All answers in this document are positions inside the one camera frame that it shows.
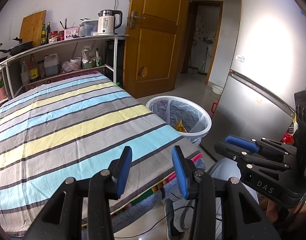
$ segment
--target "metal screw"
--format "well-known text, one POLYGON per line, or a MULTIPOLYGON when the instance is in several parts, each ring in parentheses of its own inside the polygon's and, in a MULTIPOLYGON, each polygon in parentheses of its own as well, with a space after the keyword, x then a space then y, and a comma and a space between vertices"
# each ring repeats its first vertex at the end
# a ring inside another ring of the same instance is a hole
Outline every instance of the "metal screw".
POLYGON ((109 171, 109 170, 102 170, 102 171, 100 172, 100 174, 101 174, 102 176, 108 176, 108 175, 110 175, 110 171, 109 171))
POLYGON ((74 178, 73 177, 68 177, 66 180, 65 180, 65 183, 66 184, 71 184, 74 182, 74 178))
POLYGON ((230 181, 231 181, 232 184, 237 184, 237 183, 240 182, 240 180, 239 180, 238 178, 236 178, 236 177, 232 177, 232 178, 230 179, 230 181))
POLYGON ((198 177, 201 177, 203 174, 204 174, 204 171, 201 171, 201 170, 196 170, 194 171, 194 174, 198 177))

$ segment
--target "cutting board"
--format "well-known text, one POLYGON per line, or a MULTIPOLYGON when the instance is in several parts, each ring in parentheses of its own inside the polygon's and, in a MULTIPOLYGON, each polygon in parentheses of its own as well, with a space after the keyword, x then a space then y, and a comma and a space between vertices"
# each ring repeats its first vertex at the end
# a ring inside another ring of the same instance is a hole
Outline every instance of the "cutting board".
POLYGON ((46 10, 31 14, 23 18, 20 39, 22 42, 33 41, 33 47, 41 45, 42 27, 46 10))

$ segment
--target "blue gripper pad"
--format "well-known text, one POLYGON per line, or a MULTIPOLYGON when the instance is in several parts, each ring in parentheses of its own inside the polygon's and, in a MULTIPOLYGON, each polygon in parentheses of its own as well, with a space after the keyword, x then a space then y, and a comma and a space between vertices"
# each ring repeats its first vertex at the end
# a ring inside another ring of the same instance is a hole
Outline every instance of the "blue gripper pad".
POLYGON ((132 149, 129 146, 125 146, 120 159, 124 160, 121 167, 120 176, 117 181, 117 197, 120 198, 124 193, 127 177, 129 176, 131 162, 132 162, 132 149))
POLYGON ((177 184, 179 186, 180 192, 186 199, 189 196, 189 191, 187 187, 187 176, 184 172, 180 158, 184 159, 183 153, 179 146, 174 146, 172 149, 172 162, 174 166, 174 171, 176 174, 177 184))
POLYGON ((225 138, 225 142, 248 150, 251 154, 257 153, 260 149, 260 147, 257 146, 255 142, 244 140, 242 138, 235 137, 232 135, 227 136, 225 138))

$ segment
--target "trash can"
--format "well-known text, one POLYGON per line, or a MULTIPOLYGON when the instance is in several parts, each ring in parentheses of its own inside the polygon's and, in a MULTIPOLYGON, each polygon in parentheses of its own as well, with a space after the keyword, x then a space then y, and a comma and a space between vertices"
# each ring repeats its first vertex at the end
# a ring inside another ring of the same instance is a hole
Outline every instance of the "trash can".
POLYGON ((147 102, 146 107, 173 128, 182 119, 187 132, 179 133, 195 146, 200 144, 212 125, 209 114, 202 107, 184 98, 159 96, 147 102))

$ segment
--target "bed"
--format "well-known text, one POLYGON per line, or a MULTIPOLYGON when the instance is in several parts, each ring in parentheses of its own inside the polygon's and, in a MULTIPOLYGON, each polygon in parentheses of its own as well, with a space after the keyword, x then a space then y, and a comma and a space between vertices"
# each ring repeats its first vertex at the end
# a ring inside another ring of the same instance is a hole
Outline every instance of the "bed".
POLYGON ((110 201, 116 232, 176 187, 174 145, 205 168, 193 144, 100 73, 30 90, 0 108, 0 224, 23 236, 67 177, 90 178, 131 146, 125 192, 110 201))

